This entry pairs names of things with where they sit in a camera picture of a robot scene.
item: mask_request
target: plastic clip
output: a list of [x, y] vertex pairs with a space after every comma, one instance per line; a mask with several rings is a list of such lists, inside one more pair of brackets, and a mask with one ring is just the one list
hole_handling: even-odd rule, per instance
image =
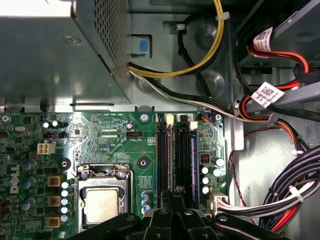
[[297, 156], [297, 155], [304, 154], [304, 153], [305, 153], [305, 152], [302, 151], [302, 150], [292, 150], [292, 151], [291, 151], [291, 154], [292, 154], [293, 156]]
[[299, 199], [299, 201], [301, 203], [303, 203], [303, 201], [305, 200], [299, 193], [298, 189], [296, 189], [295, 186], [289, 186], [289, 191], [292, 195], [295, 195], [297, 199]]
[[216, 20], [216, 21], [218, 21], [218, 20], [224, 21], [224, 20], [227, 20], [227, 19], [229, 19], [229, 18], [230, 18], [230, 14], [229, 14], [228, 11], [226, 11], [226, 12], [223, 12], [223, 13], [221, 13], [220, 15], [216, 16], [216, 17], [215, 17], [215, 20]]

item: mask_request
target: screw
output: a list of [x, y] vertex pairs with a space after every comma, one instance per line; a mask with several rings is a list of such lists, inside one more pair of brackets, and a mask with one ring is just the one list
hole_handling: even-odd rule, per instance
[[228, 221], [228, 218], [226, 216], [219, 216], [218, 218], [221, 222], [226, 222]]
[[149, 120], [149, 116], [147, 114], [142, 114], [140, 120], [145, 123]]
[[184, 211], [184, 214], [187, 215], [187, 216], [190, 216], [192, 214], [194, 214], [191, 210], [186, 210]]
[[80, 177], [81, 177], [82, 179], [87, 179], [87, 178], [88, 178], [88, 173], [85, 172], [85, 171], [83, 171], [83, 172], [80, 174]]
[[133, 221], [135, 220], [136, 218], [134, 216], [128, 216], [125, 220], [127, 221]]
[[118, 171], [117, 175], [121, 179], [125, 179], [126, 178], [126, 172], [125, 171]]
[[8, 123], [11, 120], [11, 118], [7, 115], [3, 115], [1, 119], [2, 119], [2, 122], [4, 123]]
[[65, 36], [62, 38], [62, 41], [66, 44], [80, 44], [81, 40], [74, 36]]
[[222, 120], [222, 116], [220, 114], [215, 115], [215, 120], [216, 121], [221, 121]]

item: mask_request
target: power connector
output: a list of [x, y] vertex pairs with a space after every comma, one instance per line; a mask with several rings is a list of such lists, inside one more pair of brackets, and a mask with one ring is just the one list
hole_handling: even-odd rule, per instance
[[209, 200], [207, 201], [207, 203], [214, 216], [223, 213], [223, 211], [221, 211], [220, 207], [218, 206], [219, 200], [228, 202], [229, 198], [217, 189], [210, 189]]

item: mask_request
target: white label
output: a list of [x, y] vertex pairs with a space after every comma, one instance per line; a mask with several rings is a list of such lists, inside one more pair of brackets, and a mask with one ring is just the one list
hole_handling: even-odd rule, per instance
[[264, 52], [271, 52], [270, 48], [270, 37], [272, 33], [272, 29], [274, 27], [270, 27], [267, 30], [264, 30], [253, 39], [253, 44], [260, 50]]
[[266, 108], [270, 104], [276, 102], [285, 93], [278, 88], [272, 86], [271, 84], [264, 82], [257, 91], [255, 91], [251, 98], [260, 104], [262, 107]]

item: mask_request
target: cable tie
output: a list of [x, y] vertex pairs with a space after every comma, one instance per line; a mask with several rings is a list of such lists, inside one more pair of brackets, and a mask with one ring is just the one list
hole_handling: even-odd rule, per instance
[[270, 192], [272, 195], [276, 196], [278, 199], [282, 199], [282, 198], [283, 198], [283, 195], [282, 195], [282, 194], [275, 192], [275, 190], [273, 190], [271, 187], [269, 188], [269, 192]]
[[224, 20], [227, 20], [229, 18], [230, 18], [230, 14], [229, 14], [228, 11], [226, 11], [226, 12], [223, 12], [223, 13], [219, 14], [218, 16], [216, 16], [215, 20], [216, 21], [218, 21], [218, 20], [224, 21]]
[[290, 185], [289, 191], [292, 195], [295, 195], [301, 203], [304, 202], [305, 199], [300, 195], [299, 190], [295, 186]]
[[292, 154], [293, 156], [297, 156], [297, 155], [304, 154], [304, 153], [305, 153], [304, 151], [302, 151], [302, 150], [296, 150], [296, 149], [294, 149], [294, 150], [291, 151], [291, 154]]
[[174, 30], [176, 31], [182, 31], [182, 30], [186, 30], [187, 29], [187, 25], [180, 23], [180, 24], [176, 24], [174, 27]]

